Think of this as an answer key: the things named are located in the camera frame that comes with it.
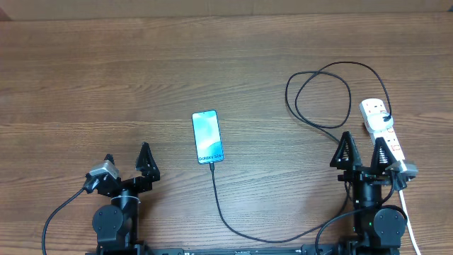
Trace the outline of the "Samsung Galaxy smartphone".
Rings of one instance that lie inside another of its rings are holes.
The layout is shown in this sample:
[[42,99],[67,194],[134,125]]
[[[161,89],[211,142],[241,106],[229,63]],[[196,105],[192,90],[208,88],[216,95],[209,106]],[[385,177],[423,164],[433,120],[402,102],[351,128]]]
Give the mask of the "Samsung Galaxy smartphone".
[[224,160],[224,150],[216,110],[192,114],[197,161],[210,164]]

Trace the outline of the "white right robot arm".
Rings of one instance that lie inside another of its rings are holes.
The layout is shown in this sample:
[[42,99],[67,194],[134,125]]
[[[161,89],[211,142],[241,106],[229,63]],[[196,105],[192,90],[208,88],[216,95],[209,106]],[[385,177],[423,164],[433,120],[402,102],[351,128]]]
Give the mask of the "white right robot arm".
[[374,144],[372,161],[364,166],[350,132],[342,134],[330,166],[343,171],[338,180],[352,186],[354,236],[341,237],[334,254],[398,254],[407,216],[396,205],[386,205],[400,186],[396,163],[384,138]]

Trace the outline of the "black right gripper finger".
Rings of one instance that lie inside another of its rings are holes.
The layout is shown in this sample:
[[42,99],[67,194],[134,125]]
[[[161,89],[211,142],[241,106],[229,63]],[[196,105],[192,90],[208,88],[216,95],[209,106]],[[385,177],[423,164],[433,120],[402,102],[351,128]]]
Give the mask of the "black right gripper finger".
[[330,162],[330,167],[337,169],[357,169],[361,166],[362,160],[352,134],[349,131],[345,131]]
[[376,170],[385,170],[387,167],[396,163],[397,159],[390,150],[386,140],[378,137],[374,143],[374,151],[370,167]]

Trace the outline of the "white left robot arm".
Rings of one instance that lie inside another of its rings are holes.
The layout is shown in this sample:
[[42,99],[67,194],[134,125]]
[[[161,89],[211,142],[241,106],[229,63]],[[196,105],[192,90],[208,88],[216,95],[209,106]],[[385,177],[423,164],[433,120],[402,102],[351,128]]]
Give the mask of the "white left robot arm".
[[152,253],[146,242],[138,240],[139,194],[151,191],[152,184],[160,180],[160,171],[146,142],[142,144],[135,169],[140,176],[122,180],[113,156],[107,154],[86,175],[86,190],[97,191],[110,199],[110,204],[99,208],[92,219],[97,254]]

